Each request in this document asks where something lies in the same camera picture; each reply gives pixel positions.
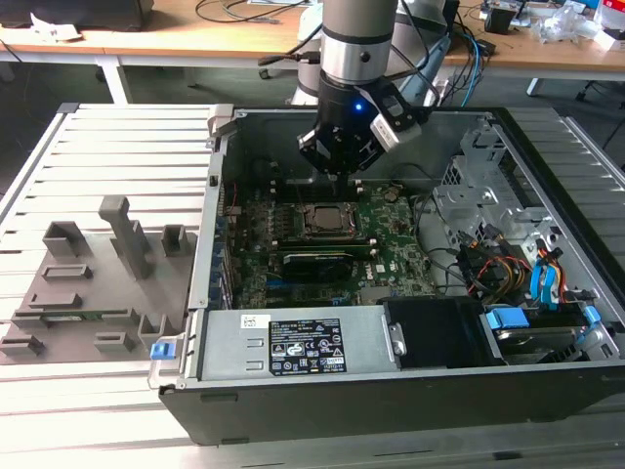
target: blue cable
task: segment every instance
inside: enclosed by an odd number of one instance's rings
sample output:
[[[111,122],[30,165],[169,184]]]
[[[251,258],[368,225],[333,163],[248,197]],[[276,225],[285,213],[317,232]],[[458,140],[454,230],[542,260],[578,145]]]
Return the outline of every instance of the blue cable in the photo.
[[[460,107],[464,107],[465,104],[469,101],[469,98],[473,94],[474,87],[476,86],[476,78],[478,76],[478,68],[479,68],[479,45],[476,40],[471,37],[469,34],[463,34],[467,39],[469,39],[473,43],[473,48],[476,51],[476,66],[473,68],[473,75],[471,76],[471,83],[469,83],[469,89],[467,90],[467,94],[465,95],[465,99],[462,101],[462,105]]]

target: blue release tab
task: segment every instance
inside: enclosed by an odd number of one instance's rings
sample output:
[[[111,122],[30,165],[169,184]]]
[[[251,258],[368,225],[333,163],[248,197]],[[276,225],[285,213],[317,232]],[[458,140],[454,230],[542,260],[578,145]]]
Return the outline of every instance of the blue release tab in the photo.
[[[521,308],[495,308],[486,313],[486,319],[493,330],[529,327],[525,312]]]
[[[545,279],[543,280],[543,289],[540,291],[540,302],[547,305],[550,310],[555,310],[558,307],[551,297],[551,289],[553,288],[555,282],[556,269],[548,266]]]
[[[152,348],[149,351],[149,357],[151,360],[175,360],[176,344],[170,344],[167,342],[152,344]]]
[[[599,311],[597,311],[597,308],[595,308],[594,306],[587,306],[586,308],[584,308],[584,316],[586,317],[590,325],[595,325],[596,323],[602,321],[602,316],[599,314]]]
[[[543,273],[543,268],[540,267],[538,262],[531,271],[531,280],[529,281],[529,294],[532,300],[537,300],[540,294],[540,277]]]

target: motherboard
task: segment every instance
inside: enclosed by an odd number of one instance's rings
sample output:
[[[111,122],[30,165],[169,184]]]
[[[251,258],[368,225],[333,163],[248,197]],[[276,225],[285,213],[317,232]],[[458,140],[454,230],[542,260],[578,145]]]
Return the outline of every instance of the motherboard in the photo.
[[[435,293],[401,186],[358,182],[338,200],[305,186],[239,190],[226,210],[236,309],[374,305]]]

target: power supply label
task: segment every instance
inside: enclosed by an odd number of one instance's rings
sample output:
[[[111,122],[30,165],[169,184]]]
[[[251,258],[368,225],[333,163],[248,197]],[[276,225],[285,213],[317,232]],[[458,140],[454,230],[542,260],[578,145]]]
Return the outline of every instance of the power supply label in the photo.
[[[292,376],[347,370],[339,320],[270,322],[271,374]]]

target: wooden desk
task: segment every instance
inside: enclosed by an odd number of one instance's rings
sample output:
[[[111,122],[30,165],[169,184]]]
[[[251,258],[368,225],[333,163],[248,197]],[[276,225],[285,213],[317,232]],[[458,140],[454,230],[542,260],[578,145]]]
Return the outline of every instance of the wooden desk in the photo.
[[[625,80],[625,54],[602,51],[595,43],[581,39],[572,43],[540,44],[527,28],[508,35],[483,31],[478,12],[467,15],[467,7],[479,0],[464,0],[460,14],[478,38],[497,45],[497,52],[485,73],[527,78],[571,78]],[[277,18],[281,24],[213,23],[195,14],[196,0],[155,0],[154,9],[142,32],[85,31],[85,40],[71,44],[48,44],[26,29],[2,29],[0,38],[24,62],[97,64],[104,69],[113,100],[127,104],[130,93],[123,65],[222,66],[255,68],[259,57],[280,53],[296,44],[299,17],[303,10],[288,10]],[[242,4],[240,15],[255,15],[271,7]],[[202,9],[211,18],[227,19],[219,4]],[[453,73],[467,58],[464,46],[451,50],[440,76]],[[16,59],[0,45],[0,63]],[[275,67],[295,68],[291,62]]]

